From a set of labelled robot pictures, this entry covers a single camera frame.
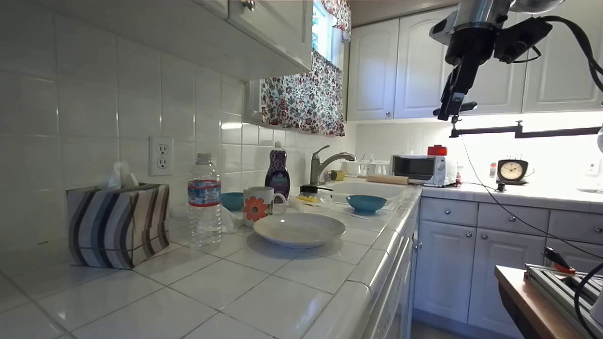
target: water bottle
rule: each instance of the water bottle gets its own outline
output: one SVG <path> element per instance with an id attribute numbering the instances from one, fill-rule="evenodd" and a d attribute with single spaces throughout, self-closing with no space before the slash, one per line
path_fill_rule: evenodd
<path id="1" fill-rule="evenodd" d="M 188 178 L 188 216 L 192 246 L 217 244 L 222 239 L 220 178 L 209 152 L 200 152 Z"/>

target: faucet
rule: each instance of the faucet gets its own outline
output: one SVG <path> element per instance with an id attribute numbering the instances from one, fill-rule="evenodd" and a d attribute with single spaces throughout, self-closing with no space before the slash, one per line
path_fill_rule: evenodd
<path id="1" fill-rule="evenodd" d="M 328 148 L 330 145 L 324 145 L 320 146 L 317 152 L 313 152 L 313 160 L 311 160 L 311 167 L 309 167 L 309 184 L 318 184 L 318 177 L 320 173 L 324 171 L 326 165 L 330 165 L 332 161 L 335 161 L 337 158 L 343 158 L 343 160 L 349 160 L 349 161 L 354 161 L 354 156 L 350 152 L 337 152 L 337 154 L 332 154 L 330 158 L 326 158 L 322 163 L 320 163 L 320 158 L 318 158 L 318 152 Z"/>

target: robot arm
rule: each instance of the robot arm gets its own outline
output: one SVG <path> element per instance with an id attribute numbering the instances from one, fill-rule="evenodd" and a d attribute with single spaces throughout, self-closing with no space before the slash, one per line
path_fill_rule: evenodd
<path id="1" fill-rule="evenodd" d="M 505 33 L 503 22 L 509 11 L 545 11 L 561 0 L 460 0 L 458 9 L 431 28 L 431 37 L 448 45 L 445 60 L 454 65 L 441 96 L 441 107 L 433 111 L 439 120 L 458 118 L 463 97 L 473 86 L 477 69 L 497 48 L 497 58 L 514 60 L 535 41 L 550 32 L 546 26 L 518 26 Z"/>

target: ceiling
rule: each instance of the ceiling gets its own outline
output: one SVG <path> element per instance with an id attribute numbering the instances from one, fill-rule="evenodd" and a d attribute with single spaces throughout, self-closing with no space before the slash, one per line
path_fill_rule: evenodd
<path id="1" fill-rule="evenodd" d="M 367 22 L 456 5 L 458 0 L 349 0 L 349 3 L 352 11 L 352 24 L 362 26 Z"/>

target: microwave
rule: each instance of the microwave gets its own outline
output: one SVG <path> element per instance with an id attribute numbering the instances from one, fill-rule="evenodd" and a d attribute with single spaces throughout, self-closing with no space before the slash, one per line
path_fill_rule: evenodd
<path id="1" fill-rule="evenodd" d="M 411 184 L 450 186 L 456 182 L 458 165 L 447 156 L 392 156 L 392 173 L 409 177 Z"/>

